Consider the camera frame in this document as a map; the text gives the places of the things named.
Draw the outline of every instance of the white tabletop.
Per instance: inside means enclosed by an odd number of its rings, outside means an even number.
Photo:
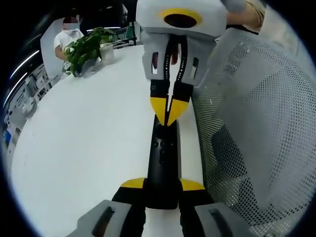
[[[142,54],[142,45],[115,50],[114,64],[87,78],[58,82],[24,126],[11,176],[22,208],[42,236],[68,235],[79,217],[111,200],[124,181],[146,177],[155,114]],[[172,67],[171,78],[176,71]],[[192,104],[179,126],[182,178],[202,183]],[[143,236],[183,236],[178,210],[146,214]]]

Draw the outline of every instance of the dark background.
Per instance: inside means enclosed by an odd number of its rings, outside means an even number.
[[[122,21],[121,4],[124,3],[129,11],[128,21],[133,21],[136,2],[137,0],[90,0],[82,2],[65,0],[60,2],[8,1],[5,5],[2,3],[1,53],[2,61],[4,62],[2,66],[4,75],[2,75],[2,80],[0,80],[1,98],[3,98],[3,92],[8,86],[12,87],[27,70],[31,72],[42,63],[41,54],[38,53],[29,65],[23,67],[15,74],[12,80],[7,80],[17,64],[21,63],[34,51],[40,49],[40,35],[45,32],[55,19],[79,14],[83,17],[82,27],[89,29],[97,26],[123,27],[127,23]],[[298,1],[289,0],[266,0],[266,2],[289,21],[315,61],[315,11],[311,5],[308,5],[309,2],[300,1],[298,3]],[[1,172],[1,195],[4,197],[2,200],[3,208],[1,209],[4,216],[3,236],[34,236],[15,206],[3,170]],[[314,197],[308,211],[293,231],[292,236],[315,236],[315,229],[312,230],[312,218],[315,217],[316,212],[315,205],[316,200]]]

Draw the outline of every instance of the yellow ring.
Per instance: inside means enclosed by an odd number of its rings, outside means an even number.
[[[197,12],[192,11],[190,9],[187,9],[187,8],[168,8],[160,13],[163,20],[166,16],[172,15],[172,14],[180,14],[180,15],[190,16],[196,20],[196,22],[197,22],[196,26],[199,23],[201,23],[203,20],[203,18],[200,14],[198,14]]]

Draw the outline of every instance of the white shirt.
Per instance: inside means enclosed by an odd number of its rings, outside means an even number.
[[[77,41],[78,39],[83,37],[83,33],[79,29],[76,29],[76,32],[72,35],[69,35],[66,32],[67,31],[62,30],[60,33],[58,33],[58,35],[55,36],[54,50],[57,46],[60,45],[62,51],[64,51],[65,47],[69,45],[71,42]],[[65,62],[64,68],[67,69],[68,67],[70,67],[70,63]]]

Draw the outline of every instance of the potted plant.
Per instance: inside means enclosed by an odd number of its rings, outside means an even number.
[[[69,71],[74,77],[82,76],[88,68],[95,65],[98,58],[103,59],[100,45],[112,43],[115,39],[115,32],[99,27],[89,35],[70,43],[64,50],[67,61],[71,63]]]

